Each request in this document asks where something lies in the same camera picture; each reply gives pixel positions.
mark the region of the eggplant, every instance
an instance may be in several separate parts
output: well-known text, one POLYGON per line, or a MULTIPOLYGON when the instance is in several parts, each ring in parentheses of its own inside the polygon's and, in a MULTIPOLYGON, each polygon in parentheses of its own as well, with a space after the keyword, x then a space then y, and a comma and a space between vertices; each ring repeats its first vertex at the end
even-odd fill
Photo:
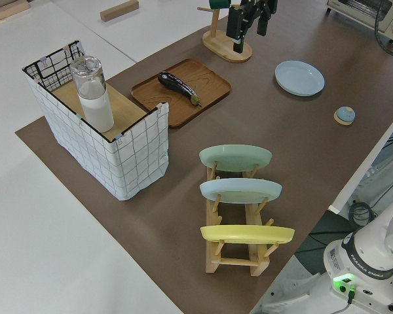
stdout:
POLYGON ((162 71, 157 75, 159 82, 170 90, 181 93, 191 101, 194 106, 201 107, 201 99, 197 93, 186 85, 180 78, 175 77, 173 74, 162 71))

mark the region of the toaster oven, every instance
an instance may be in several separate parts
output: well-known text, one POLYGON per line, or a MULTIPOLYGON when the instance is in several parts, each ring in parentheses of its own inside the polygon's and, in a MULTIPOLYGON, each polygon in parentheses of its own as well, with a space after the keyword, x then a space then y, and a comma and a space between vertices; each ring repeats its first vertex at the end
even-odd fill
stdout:
MULTIPOLYGON (((382 0, 328 0, 327 11, 334 10, 371 29, 382 0)), ((393 0, 383 0, 379 14, 379 33, 393 41, 393 0)))

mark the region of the brown tabletop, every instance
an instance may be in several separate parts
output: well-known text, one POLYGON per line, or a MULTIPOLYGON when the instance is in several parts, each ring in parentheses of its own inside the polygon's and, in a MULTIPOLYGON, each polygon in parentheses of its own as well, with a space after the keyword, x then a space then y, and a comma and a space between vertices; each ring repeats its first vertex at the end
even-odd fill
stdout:
MULTIPOLYGON (((165 176, 129 201, 117 201, 51 135, 45 134, 36 148, 24 139, 186 314, 248 313, 393 121, 393 57, 378 47, 371 30, 325 13, 322 0, 281 0, 266 37, 255 34, 255 25, 249 30, 246 42, 253 56, 245 63, 226 62, 205 48, 207 27, 109 79, 132 100, 131 87, 193 58, 232 85, 225 99, 169 131, 165 176), (324 89, 310 97, 281 89, 274 70, 286 60, 319 69, 324 89), (340 106, 355 110, 351 126, 334 121, 340 106), (283 186, 281 196, 261 214, 265 222, 272 217, 275 225, 294 228, 295 236, 271 255, 259 277, 250 277, 242 266, 204 271, 205 240, 199 228, 205 225, 205 200, 199 184, 206 170, 198 154, 220 144, 269 149, 272 161, 256 177, 283 186)), ((225 29, 225 22, 219 29, 225 29)), ((44 121, 36 124, 45 128, 44 121)), ((28 131, 18 135, 23 138, 28 131)), ((244 223, 243 212, 228 208, 224 223, 244 223)), ((224 253, 231 252, 225 247, 224 253)))

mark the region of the cable connector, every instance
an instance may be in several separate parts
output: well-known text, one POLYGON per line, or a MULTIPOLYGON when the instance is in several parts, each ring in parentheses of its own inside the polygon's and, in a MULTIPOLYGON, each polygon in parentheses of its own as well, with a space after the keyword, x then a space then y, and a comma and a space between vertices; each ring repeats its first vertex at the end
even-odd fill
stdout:
POLYGON ((355 287, 351 286, 348 292, 348 304, 352 303, 352 300, 355 298, 355 287))

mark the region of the grid pattern fabric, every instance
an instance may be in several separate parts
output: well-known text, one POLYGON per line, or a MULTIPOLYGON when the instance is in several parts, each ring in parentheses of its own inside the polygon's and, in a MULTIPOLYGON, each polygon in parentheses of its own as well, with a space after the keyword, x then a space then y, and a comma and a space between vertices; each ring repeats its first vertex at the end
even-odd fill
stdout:
MULTIPOLYGON (((66 50, 57 52, 61 58, 67 57, 66 50)), ((24 69, 52 133, 57 142, 112 195, 118 200, 130 199, 166 172, 168 104, 160 103, 156 110, 120 133, 110 143, 85 123, 80 115, 50 93, 69 76, 66 75, 67 66, 61 60, 58 61, 56 55, 54 53, 47 57, 52 59, 52 63, 47 63, 47 66, 34 66, 33 63, 24 69), (59 70, 51 73, 50 64, 52 68, 60 65, 59 70), (34 69, 38 68, 42 68, 47 74, 35 72, 34 69)))

